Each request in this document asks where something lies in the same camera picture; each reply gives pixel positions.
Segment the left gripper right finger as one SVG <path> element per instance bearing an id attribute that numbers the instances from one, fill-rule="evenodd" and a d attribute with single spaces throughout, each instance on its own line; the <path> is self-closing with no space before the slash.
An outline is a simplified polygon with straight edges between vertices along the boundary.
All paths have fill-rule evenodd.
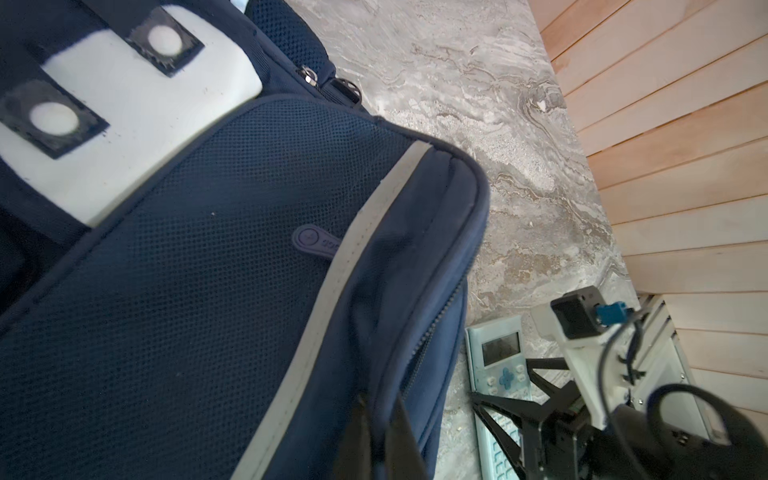
<path id="1" fill-rule="evenodd" d="M 397 396 L 385 435 L 384 463 L 389 480 L 424 480 L 427 470 L 402 397 Z"/>

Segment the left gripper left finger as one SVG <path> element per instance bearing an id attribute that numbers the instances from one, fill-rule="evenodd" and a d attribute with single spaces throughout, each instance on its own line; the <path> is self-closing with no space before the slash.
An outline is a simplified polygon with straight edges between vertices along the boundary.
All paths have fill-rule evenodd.
<path id="1" fill-rule="evenodd" d="M 364 480 L 372 478 L 370 421 L 366 399 L 358 395 L 338 444 L 333 463 L 333 479 Z"/>

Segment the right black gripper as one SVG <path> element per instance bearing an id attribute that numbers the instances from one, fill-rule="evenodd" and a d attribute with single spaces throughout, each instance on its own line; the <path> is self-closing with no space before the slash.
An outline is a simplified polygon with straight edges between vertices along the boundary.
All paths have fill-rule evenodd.
<path id="1" fill-rule="evenodd" d="M 591 479 L 587 450 L 594 428 L 570 367 L 562 357 L 526 362 L 533 401 L 471 393 L 474 413 L 526 479 Z M 521 443 L 490 411 L 518 427 Z"/>

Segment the light blue calculator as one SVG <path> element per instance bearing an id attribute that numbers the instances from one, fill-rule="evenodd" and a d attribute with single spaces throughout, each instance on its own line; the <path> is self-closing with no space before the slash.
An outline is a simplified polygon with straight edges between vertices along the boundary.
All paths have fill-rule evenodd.
<path id="1" fill-rule="evenodd" d="M 519 400 L 531 398 L 520 315 L 468 327 L 466 347 L 473 392 Z M 479 418 L 475 419 L 475 427 L 481 476 L 516 479 L 510 461 Z"/>

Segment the navy blue student backpack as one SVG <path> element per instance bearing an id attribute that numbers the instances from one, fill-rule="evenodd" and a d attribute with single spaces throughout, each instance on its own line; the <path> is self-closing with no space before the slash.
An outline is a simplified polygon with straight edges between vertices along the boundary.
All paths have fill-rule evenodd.
<path id="1" fill-rule="evenodd" d="M 2 477 L 432 478 L 488 213 L 283 1 L 3 2 Z"/>

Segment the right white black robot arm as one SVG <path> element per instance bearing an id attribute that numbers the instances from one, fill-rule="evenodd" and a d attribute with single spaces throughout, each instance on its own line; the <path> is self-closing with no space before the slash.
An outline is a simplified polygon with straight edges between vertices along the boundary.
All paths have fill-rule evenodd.
<path id="1" fill-rule="evenodd" d="M 606 429 L 591 424 L 575 382 L 559 388 L 539 370 L 563 370 L 562 358 L 527 363 L 543 404 L 474 392 L 472 408 L 480 432 L 493 440 L 491 474 L 510 467 L 520 479 L 764 479 L 767 444 L 757 428 L 719 397 L 695 386 L 664 385 L 645 412 L 617 407 Z M 709 404 L 728 436 L 718 444 L 666 423 L 667 397 L 689 394 Z"/>

